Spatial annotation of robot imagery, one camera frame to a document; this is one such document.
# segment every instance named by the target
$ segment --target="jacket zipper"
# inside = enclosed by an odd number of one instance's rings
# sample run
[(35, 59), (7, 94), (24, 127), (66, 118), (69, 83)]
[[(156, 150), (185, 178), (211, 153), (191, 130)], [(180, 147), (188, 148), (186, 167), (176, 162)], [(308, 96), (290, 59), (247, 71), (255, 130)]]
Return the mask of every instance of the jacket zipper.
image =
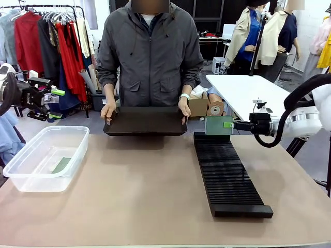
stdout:
[(149, 83), (148, 83), (148, 101), (149, 101), (149, 106), (152, 105), (152, 100), (151, 100), (151, 61), (152, 61), (152, 37), (149, 37)]

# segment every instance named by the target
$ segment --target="cardboard box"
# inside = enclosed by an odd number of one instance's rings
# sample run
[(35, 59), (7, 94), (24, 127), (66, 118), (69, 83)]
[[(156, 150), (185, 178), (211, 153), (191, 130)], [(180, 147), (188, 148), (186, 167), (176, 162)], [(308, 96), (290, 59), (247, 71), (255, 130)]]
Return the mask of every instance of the cardboard box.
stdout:
[(203, 93), (201, 99), (191, 97), (189, 101), (191, 117), (205, 117), (207, 115), (208, 103), (209, 100), (206, 92)]

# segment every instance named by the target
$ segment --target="paper roll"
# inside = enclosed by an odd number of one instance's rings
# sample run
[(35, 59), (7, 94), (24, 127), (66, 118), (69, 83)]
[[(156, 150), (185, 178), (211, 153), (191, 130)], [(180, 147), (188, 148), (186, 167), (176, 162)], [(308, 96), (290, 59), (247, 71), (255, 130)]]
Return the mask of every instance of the paper roll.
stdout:
[(94, 85), (92, 83), (91, 78), (89, 77), (87, 71), (85, 69), (82, 69), (81, 72), (79, 73), (82, 78), (84, 78), (85, 83), (87, 84), (88, 88), (90, 89), (92, 94), (96, 94), (97, 91), (94, 88)]
[(98, 90), (101, 90), (99, 89), (98, 87), (98, 83), (97, 83), (97, 75), (96, 75), (96, 71), (95, 71), (95, 67), (94, 65), (89, 65), (88, 66), (88, 70), (89, 70), (89, 74), (91, 75), (91, 80), (92, 80), (92, 83), (94, 85), (94, 88), (95, 89), (98, 89)]
[(222, 116), (224, 113), (224, 103), (216, 94), (209, 94), (209, 104), (207, 116)]

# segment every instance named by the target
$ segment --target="clothes hanger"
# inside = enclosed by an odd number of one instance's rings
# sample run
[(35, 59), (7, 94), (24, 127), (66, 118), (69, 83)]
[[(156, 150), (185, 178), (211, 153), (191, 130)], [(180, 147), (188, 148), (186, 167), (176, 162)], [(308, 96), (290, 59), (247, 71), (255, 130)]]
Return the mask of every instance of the clothes hanger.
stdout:
[(14, 16), (11, 21), (17, 19), (18, 17), (21, 17), (23, 15), (25, 15), (28, 11), (25, 11), (24, 9), (21, 10), (21, 12), (17, 15), (17, 16)]

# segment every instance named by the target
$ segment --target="white paper roll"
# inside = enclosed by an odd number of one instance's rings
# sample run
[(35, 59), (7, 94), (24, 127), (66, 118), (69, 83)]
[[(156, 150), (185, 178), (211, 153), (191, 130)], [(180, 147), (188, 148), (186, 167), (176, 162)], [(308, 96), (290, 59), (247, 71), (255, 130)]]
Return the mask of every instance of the white paper roll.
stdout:
[(94, 88), (95, 89), (98, 89), (98, 90), (101, 90), (99, 89), (98, 87), (98, 83), (97, 83), (97, 75), (95, 73), (95, 67), (94, 65), (89, 65), (88, 66), (88, 70), (89, 70), (89, 74), (91, 75), (91, 80), (92, 80), (92, 83), (94, 85)]
[(95, 87), (92, 83), (91, 78), (89, 77), (87, 71), (85, 69), (82, 69), (81, 72), (79, 72), (80, 76), (82, 76), (82, 78), (84, 78), (85, 83), (87, 84), (88, 88), (90, 89), (92, 94), (96, 94), (97, 91), (95, 90)]

